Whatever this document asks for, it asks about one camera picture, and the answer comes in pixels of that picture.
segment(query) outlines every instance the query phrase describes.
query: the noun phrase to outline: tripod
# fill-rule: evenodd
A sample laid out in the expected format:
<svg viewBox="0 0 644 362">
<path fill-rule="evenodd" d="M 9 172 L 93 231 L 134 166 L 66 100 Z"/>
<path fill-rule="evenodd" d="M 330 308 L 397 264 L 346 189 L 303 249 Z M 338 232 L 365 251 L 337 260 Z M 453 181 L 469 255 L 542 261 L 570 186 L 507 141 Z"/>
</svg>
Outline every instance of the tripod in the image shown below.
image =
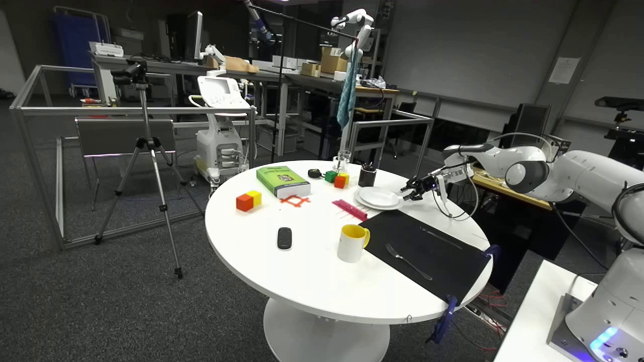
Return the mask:
<svg viewBox="0 0 644 362">
<path fill-rule="evenodd" d="M 123 189 L 124 189 L 124 184 L 128 181 L 131 170 L 132 170 L 132 165 L 134 165 L 139 152 L 148 150 L 150 157 L 151 157 L 151 162 L 153 162 L 153 170 L 155 170 L 155 181 L 157 181 L 157 190 L 160 190 L 160 200 L 161 200 L 160 211 L 166 216 L 168 237 L 170 237 L 170 244 L 171 244 L 171 251 L 173 251 L 173 257 L 176 257 L 176 275 L 179 280 L 184 280 L 184 270 L 181 270 L 178 247 L 176 247 L 176 234 L 173 234 L 173 226 L 171 226 L 171 221 L 170 221 L 170 215 L 168 215 L 168 200 L 166 200 L 166 193 L 163 193 L 163 181 L 161 181 L 161 172 L 160 172 L 157 152 L 161 152 L 166 162 L 176 170 L 176 176 L 179 178 L 181 190 L 193 200 L 193 204 L 199 209 L 201 215 L 204 215 L 204 211 L 201 211 L 199 202 L 195 200 L 195 197 L 184 189 L 187 184 L 187 181 L 181 176 L 179 168 L 168 157 L 161 141 L 157 137 L 153 137 L 153 132 L 151 132 L 150 113 L 148 113 L 148 89 L 150 89 L 150 82 L 148 82 L 146 71 L 148 71 L 148 64 L 146 61 L 136 61 L 134 66 L 126 68 L 124 71 L 118 71 L 121 77 L 123 73 L 128 77 L 131 82 L 136 87 L 140 108 L 142 108 L 146 137 L 139 137 L 134 141 L 134 150 L 131 152 L 126 168 L 124 168 L 124 175 L 121 176 L 118 189 L 115 190 L 116 197 L 110 202 L 98 232 L 95 234 L 95 243 L 103 241 L 103 232 L 107 229 L 109 218 L 115 212 L 115 207 L 116 207 L 121 194 L 123 194 Z"/>
</svg>

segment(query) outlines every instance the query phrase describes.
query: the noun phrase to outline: yellow block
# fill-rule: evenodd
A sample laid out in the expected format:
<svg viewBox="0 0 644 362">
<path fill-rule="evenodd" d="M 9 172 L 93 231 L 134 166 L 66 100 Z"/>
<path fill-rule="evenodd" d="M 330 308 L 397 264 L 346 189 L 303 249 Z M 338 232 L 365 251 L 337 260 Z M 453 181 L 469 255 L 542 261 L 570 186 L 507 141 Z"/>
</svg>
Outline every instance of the yellow block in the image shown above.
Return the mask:
<svg viewBox="0 0 644 362">
<path fill-rule="evenodd" d="M 262 204 L 262 193 L 260 190 L 252 189 L 246 194 L 253 197 L 253 207 Z"/>
</svg>

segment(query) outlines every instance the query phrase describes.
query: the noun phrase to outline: table leg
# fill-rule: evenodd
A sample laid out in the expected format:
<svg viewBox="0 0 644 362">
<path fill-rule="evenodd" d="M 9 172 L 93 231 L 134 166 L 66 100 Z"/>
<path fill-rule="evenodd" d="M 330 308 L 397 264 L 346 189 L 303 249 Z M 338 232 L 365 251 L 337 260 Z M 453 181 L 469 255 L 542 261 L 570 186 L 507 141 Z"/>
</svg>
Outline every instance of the table leg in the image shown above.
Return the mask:
<svg viewBox="0 0 644 362">
<path fill-rule="evenodd" d="M 391 340 L 389 326 L 319 318 L 272 297 L 263 334 L 280 362 L 379 362 Z"/>
</svg>

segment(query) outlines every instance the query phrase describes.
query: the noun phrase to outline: white desk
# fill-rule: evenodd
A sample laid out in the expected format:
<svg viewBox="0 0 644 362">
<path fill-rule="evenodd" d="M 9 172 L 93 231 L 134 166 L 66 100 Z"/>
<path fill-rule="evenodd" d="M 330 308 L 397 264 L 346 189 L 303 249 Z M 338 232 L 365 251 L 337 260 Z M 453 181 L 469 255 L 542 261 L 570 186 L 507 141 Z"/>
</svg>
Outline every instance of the white desk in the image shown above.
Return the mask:
<svg viewBox="0 0 644 362">
<path fill-rule="evenodd" d="M 322 172 L 328 161 L 286 162 L 296 172 Z M 446 304 L 371 252 L 357 264 L 337 255 L 341 226 L 357 216 L 332 204 L 355 202 L 358 165 L 349 168 L 353 184 L 334 189 L 325 178 L 312 181 L 311 202 L 292 207 L 272 197 L 256 178 L 256 168 L 225 181 L 210 199 L 205 229 L 220 260 L 246 284 L 266 294 L 263 331 L 281 360 L 361 362 L 382 360 L 389 326 L 438 318 Z M 379 170 L 377 186 L 400 189 L 404 178 Z M 263 204 L 242 212 L 236 197 L 257 189 Z M 430 200 L 404 202 L 403 211 L 480 249 L 490 241 L 473 218 L 446 218 Z M 292 226 L 292 249 L 276 244 L 280 226 Z M 486 287 L 492 261 L 482 272 L 462 305 Z"/>
<path fill-rule="evenodd" d="M 593 281 L 583 277 L 576 280 L 576 273 L 543 260 L 526 294 L 520 314 L 512 322 L 495 362 L 570 362 L 566 353 L 548 344 L 548 334 L 561 296 L 570 292 L 573 297 L 583 301 L 593 290 Z"/>
</svg>

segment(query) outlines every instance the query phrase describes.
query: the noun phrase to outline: small black object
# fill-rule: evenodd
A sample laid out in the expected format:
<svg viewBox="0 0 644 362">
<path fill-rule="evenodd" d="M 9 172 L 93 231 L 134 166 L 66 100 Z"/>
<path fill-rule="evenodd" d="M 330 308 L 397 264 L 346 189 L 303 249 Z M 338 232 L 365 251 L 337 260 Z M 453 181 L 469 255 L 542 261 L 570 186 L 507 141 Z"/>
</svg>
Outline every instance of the small black object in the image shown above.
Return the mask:
<svg viewBox="0 0 644 362">
<path fill-rule="evenodd" d="M 377 166 L 373 162 L 365 162 L 361 168 L 361 186 L 373 186 L 377 183 Z"/>
<path fill-rule="evenodd" d="M 280 249 L 289 249 L 289 244 L 292 244 L 292 231 L 289 231 L 289 226 L 280 226 L 280 229 L 277 229 L 277 247 L 280 247 Z"/>
<path fill-rule="evenodd" d="M 309 176 L 312 176 L 312 178 L 321 178 L 321 176 L 322 176 L 322 172 L 321 172 L 321 168 L 311 168 L 311 170 L 309 170 Z"/>
</svg>

